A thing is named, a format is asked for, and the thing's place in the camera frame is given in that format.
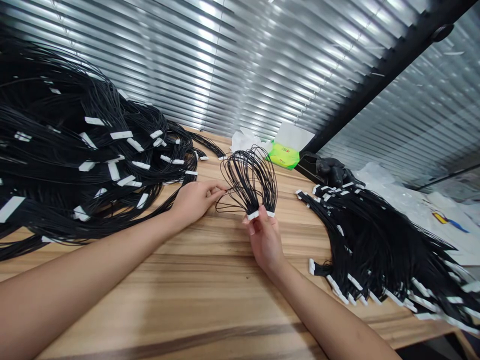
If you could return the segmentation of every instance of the right hand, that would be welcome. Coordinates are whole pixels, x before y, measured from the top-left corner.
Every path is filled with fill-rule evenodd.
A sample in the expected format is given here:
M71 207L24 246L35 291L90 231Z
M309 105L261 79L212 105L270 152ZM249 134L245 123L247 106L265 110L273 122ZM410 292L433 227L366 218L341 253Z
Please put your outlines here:
M286 262L277 218L269 217L262 205L258 209L258 217L249 221L245 216L242 224L250 236L251 249L257 264L267 274L275 272Z

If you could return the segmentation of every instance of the wooden table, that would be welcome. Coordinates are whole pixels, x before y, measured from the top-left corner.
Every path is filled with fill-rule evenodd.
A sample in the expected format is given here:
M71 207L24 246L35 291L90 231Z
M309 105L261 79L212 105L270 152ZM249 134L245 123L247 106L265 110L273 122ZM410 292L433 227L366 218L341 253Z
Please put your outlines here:
M230 151L229 139L211 138L225 152ZM199 162L198 180L222 179L220 161L205 152L210 160ZM298 189L311 192L314 184L295 170L275 166L275 171L275 213L283 250L308 279L332 294L324 278L308 274L309 258L322 263L331 257L327 233L295 195ZM163 189L156 204L177 187ZM241 219L240 213L217 213L211 208L200 221L161 246L39 359L325 359L256 265ZM27 233L19 230L8 239L23 239ZM1 262L0 281L73 250L49 244ZM394 348L453 329L443 321L419 321L390 299L383 305L369 301L369 306L348 308Z

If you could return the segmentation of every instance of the metal blinds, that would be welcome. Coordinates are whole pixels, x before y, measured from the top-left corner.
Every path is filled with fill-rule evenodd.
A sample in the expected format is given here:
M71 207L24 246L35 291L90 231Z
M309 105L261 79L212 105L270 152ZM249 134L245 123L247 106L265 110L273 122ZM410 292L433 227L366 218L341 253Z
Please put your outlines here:
M318 132L429 0L3 0L15 34L74 51L187 126Z
M480 163L479 59L477 2L319 154L352 169L379 162L413 186Z

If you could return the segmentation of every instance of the white plastic connector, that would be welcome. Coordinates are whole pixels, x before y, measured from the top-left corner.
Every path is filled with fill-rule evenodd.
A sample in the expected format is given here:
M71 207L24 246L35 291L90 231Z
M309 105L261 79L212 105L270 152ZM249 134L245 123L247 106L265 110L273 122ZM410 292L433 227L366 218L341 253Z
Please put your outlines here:
M469 308L469 307L464 307L463 309L465 310L465 312L466 312L467 314L470 314L470 315L473 316L474 318L480 319L480 312L475 311L475 310L472 310L472 309Z
M145 170L150 170L150 165L149 164L146 164L144 162L140 162L140 161L132 161L131 162L133 165L135 165L136 167L139 167L139 168L142 168L142 169L145 169Z
M62 132L60 130L57 130L56 128L54 128L52 125L47 125L46 126L48 129L52 130L53 132L57 133L57 134L61 134Z
M127 138L133 138L134 137L134 135L132 134L131 131L111 132L110 136L113 140L127 139Z
M345 305L348 305L348 304L349 304L348 299L342 294L342 292L341 292L340 290L335 289L333 292L340 298L340 300L341 300Z
M480 292L480 281L470 282L461 287L461 289L466 293L478 293Z
M443 262L445 263L445 265L447 265L450 269L452 269L455 273L457 273L462 278L468 279L472 277L472 275L467 270L465 270L464 267L447 260L444 260Z
M98 147L95 146L94 142L89 138L89 136L87 135L86 132L82 132L80 134L80 137L82 138L82 140L88 145L90 146L91 148L94 148L94 149L98 149Z
M117 168L117 163L116 162L109 162L108 163L108 171L110 172L110 178L113 181L120 180L119 169Z
M437 314L431 314L429 312L422 312L419 314L413 314L418 320L441 320L442 317Z
M26 133L21 131L17 131L13 137L17 140L24 141L27 143L29 143L30 140L32 140L32 137L30 135L27 135Z
M137 209L143 209L143 207L145 206L145 202L147 201L148 197L149 197L149 195L147 193L143 193L141 195L140 201L136 205L136 208Z
M335 290L337 290L339 293L342 293L340 291L340 288L339 288L339 285L337 284L337 282L334 280L334 278L332 277L332 275L327 275L326 276L326 279L327 281L330 283L331 287L334 288Z
M385 293L385 295L387 295L390 299L393 300L393 302L395 304L397 304L399 307L403 307L404 306L404 303L400 301L400 299L398 297L396 297L394 294L392 294L388 289L386 288L383 288L383 292Z
M12 196L0 209L0 224L4 224L24 200L23 196Z
M123 91L122 89L118 89L118 93L121 95L122 98L125 100L130 100L129 96Z
M468 333L472 333L472 334L475 334L475 335L480 335L480 330L477 330L474 327L470 327L470 326L464 324L463 322L458 321L457 319L454 319L453 317L450 317L448 315L443 314L441 316L441 318L443 320L445 320L447 323L449 323L450 325L453 325L453 326L455 326L455 327L457 327L461 330L464 330Z
M102 187L102 188L100 188L100 189L96 192L96 194L95 194L95 196L94 196L93 198L96 199L96 198L98 198L100 195L105 194L106 192L107 192L107 189L104 188L104 187Z
M135 150L137 150L139 153L142 153L145 151L145 149L140 145L140 143L136 140L134 140L133 137L129 137L126 140L127 143L129 143Z
M259 211L257 210L257 211L252 212L250 215L247 215L246 218L248 220L253 220L253 219L257 218L258 216L259 216Z
M340 232L340 234L344 237L345 234L344 234L344 230L342 229L342 227L340 225L337 225L336 228L338 229L338 231Z
M48 79L48 77L42 76L42 75L41 75L40 77L43 79L43 82L44 82L45 84L49 84L49 85L53 85L53 84L54 84L53 81L45 80L45 79Z
M308 272L315 275L315 261L312 258L308 259Z
M125 186L133 186L133 187L136 187L136 188L141 188L142 183L140 181L129 181L125 184Z
M424 308L430 310L430 311L433 311L433 312L436 312L437 311L437 307L432 304L430 301L428 300L425 300L424 298L421 298L420 296L417 296L413 293L410 293L408 295L408 298L414 302L416 302L417 304L423 306Z
M122 180L118 181L116 184L118 186L125 186L129 182L134 181L134 180L135 180L135 175L129 175L129 176L123 178Z
M89 172L92 170L95 166L96 162L95 161L84 161L79 167L78 170L81 172Z
M450 304L463 304L464 300L460 296L447 296L446 300Z
M453 280L455 280L457 283L461 283L461 282L462 282L462 279L461 279L460 276L458 276L456 273L449 271L448 274L449 274L450 277L451 277Z
M75 219L80 219L80 221L83 221L83 222L86 222L87 220L90 219L90 216L87 215L85 210L80 205L74 208L73 212L74 212Z
M42 236L41 237L41 242L42 243L57 243L57 241L55 241L51 237L47 237L47 236Z
M369 302L365 299L365 296L360 295L359 299L360 299L360 302L361 302L363 305L365 305L365 306L368 306L368 305L369 305Z
M354 299L354 297L352 296L351 293L348 293L347 298L348 298L348 301L350 301L350 303L351 303L353 306L357 306L357 301Z
M158 146L160 146L160 144L161 144L162 142L163 142L163 139L158 138L157 140L155 140L155 141L153 142L153 146L154 146L154 147L158 147Z
M162 135L163 133L164 133L164 132L163 132L162 130L157 130L157 131L152 132L152 133L150 134L150 137L151 137L152 139L156 139L156 138L158 138L160 135Z
M165 155L160 155L160 159L162 159L163 161L166 161L167 163L172 162L172 159Z
M382 302L372 291L369 290L368 295L370 296L370 299L372 299L375 303L377 303L378 305L382 305Z
M85 122L91 125L105 126L104 122L98 117L88 117L85 116Z
M426 298L430 297L430 293L428 292L427 288L423 286L423 284L418 281L416 278L411 278L412 284L418 289L418 291Z
M348 280L350 280L350 282L353 284L353 286L355 286L359 291L362 291L364 289L362 285L360 285L360 283L357 281L357 279L355 279L352 275L348 274L347 277Z
M105 162L106 162L107 164L110 164L110 163L118 163L118 162L121 161L121 160L125 160L125 156L119 154L117 158L114 158L114 159L112 159L112 160L107 160L107 161L105 161Z
M414 303L408 300L407 298L403 302L403 306L410 310L412 313L418 313L418 309L415 307Z

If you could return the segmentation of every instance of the pile of cables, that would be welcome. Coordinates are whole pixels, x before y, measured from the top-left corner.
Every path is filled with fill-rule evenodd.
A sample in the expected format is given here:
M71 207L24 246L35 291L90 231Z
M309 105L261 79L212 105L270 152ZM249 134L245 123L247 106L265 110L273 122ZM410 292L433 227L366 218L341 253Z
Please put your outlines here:
M0 261L48 243L88 244L146 216L163 186L197 178L210 139L129 97L94 65L56 48L0 39Z
M377 194L353 182L341 188L317 185L316 198L298 190L325 225L331 260L309 261L309 272L325 277L346 305L381 305L391 298L418 319L442 319L480 334L480 282L448 251L456 249L412 223Z
M277 178L269 160L268 152L257 145L223 157L220 169L230 188L222 199L227 197L229 202L217 202L216 210L219 213L245 212L248 220L253 220L259 216L259 207L263 204L268 216L275 217Z

